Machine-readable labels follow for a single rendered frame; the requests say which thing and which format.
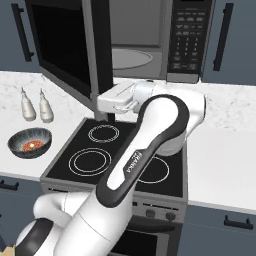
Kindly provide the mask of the black microwave door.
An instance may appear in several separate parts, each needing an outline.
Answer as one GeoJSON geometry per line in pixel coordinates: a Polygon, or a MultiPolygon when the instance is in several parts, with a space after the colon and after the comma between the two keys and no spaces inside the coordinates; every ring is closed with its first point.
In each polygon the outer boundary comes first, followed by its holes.
{"type": "Polygon", "coordinates": [[[109,0],[25,0],[42,74],[94,112],[113,87],[109,0]]]}

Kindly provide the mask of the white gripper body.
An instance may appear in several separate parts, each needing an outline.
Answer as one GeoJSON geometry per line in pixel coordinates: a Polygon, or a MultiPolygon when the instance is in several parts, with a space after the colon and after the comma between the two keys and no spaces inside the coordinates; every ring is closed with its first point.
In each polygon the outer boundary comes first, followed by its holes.
{"type": "Polygon", "coordinates": [[[133,99],[134,83],[118,83],[97,97],[100,112],[123,114],[132,110],[138,102],[133,99]]]}

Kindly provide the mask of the black microwave oven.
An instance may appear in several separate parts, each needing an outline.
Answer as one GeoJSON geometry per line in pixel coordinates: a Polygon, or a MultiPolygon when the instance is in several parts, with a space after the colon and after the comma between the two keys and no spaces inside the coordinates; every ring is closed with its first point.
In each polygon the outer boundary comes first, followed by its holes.
{"type": "Polygon", "coordinates": [[[121,78],[199,80],[213,0],[110,0],[112,50],[150,54],[147,65],[114,70],[121,78]]]}

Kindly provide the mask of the blue-grey wall cupboard door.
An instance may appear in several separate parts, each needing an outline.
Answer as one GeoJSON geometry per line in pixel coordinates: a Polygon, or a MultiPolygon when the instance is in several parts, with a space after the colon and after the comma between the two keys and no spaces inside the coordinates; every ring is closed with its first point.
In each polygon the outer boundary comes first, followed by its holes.
{"type": "Polygon", "coordinates": [[[0,71],[39,73],[39,62],[29,23],[25,0],[0,0],[0,71]],[[34,53],[31,62],[26,62],[15,24],[11,4],[17,3],[21,13],[29,49],[34,53]]]}
{"type": "Polygon", "coordinates": [[[256,86],[256,0],[215,0],[201,80],[205,83],[256,86]],[[213,70],[223,9],[233,3],[233,13],[221,69],[213,70]]]}

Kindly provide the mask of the blue-grey drawer front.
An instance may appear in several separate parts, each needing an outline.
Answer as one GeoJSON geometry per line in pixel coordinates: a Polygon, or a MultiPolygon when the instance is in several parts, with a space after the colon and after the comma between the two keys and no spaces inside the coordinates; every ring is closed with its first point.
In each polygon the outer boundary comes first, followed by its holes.
{"type": "Polygon", "coordinates": [[[178,256],[256,256],[256,215],[188,205],[178,256]],[[225,216],[254,229],[225,226],[225,216]]]}
{"type": "Polygon", "coordinates": [[[15,244],[23,228],[34,219],[33,205],[43,191],[38,181],[0,175],[1,180],[11,185],[19,182],[17,191],[0,188],[0,235],[10,246],[15,244]]]}

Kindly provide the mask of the black hob stove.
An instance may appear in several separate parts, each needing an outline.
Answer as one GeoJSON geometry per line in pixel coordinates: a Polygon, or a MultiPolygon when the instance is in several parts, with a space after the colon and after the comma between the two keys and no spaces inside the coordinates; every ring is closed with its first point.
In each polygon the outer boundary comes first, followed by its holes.
{"type": "MultiPolygon", "coordinates": [[[[121,121],[83,120],[42,174],[43,191],[92,190],[134,127],[121,121]]],[[[168,157],[157,154],[137,182],[133,216],[148,218],[146,210],[152,209],[155,217],[150,219],[169,221],[165,215],[172,212],[172,222],[183,226],[187,197],[186,151],[168,157]]]]}

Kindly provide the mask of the black oven door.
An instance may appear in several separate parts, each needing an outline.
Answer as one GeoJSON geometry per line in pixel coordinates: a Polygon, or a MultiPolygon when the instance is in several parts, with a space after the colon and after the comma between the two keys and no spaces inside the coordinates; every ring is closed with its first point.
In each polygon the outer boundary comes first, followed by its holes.
{"type": "Polygon", "coordinates": [[[176,256],[182,225],[170,221],[133,216],[129,224],[174,226],[168,233],[125,232],[107,256],[176,256]]]}

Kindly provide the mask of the white squeeze bottle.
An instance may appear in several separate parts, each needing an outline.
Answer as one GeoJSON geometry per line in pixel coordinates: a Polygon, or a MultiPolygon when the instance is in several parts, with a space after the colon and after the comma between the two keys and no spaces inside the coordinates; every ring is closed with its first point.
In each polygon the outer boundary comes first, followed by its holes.
{"type": "Polygon", "coordinates": [[[40,91],[40,118],[44,123],[51,123],[54,120],[52,108],[45,97],[43,91],[40,91]]]}
{"type": "Polygon", "coordinates": [[[33,107],[32,102],[30,99],[27,97],[27,94],[24,89],[21,89],[21,108],[22,108],[22,115],[23,118],[26,121],[34,121],[36,119],[36,112],[33,107]]]}

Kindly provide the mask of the glass microwave turntable plate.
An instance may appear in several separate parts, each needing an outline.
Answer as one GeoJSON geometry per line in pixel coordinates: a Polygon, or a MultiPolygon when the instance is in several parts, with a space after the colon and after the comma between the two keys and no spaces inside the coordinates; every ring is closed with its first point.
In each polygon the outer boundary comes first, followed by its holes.
{"type": "Polygon", "coordinates": [[[131,49],[112,50],[112,64],[114,70],[132,69],[147,65],[153,57],[145,52],[131,49]]]}

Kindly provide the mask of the dark patterned bowl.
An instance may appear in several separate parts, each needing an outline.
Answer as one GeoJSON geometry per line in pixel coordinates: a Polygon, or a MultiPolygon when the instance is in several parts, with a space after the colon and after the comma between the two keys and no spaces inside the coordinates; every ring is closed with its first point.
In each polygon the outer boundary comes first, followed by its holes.
{"type": "Polygon", "coordinates": [[[52,133],[46,128],[28,128],[14,134],[7,142],[10,151],[17,157],[22,159],[33,159],[43,155],[51,146],[52,133]],[[41,140],[43,146],[24,152],[22,147],[25,143],[32,140],[41,140]]]}

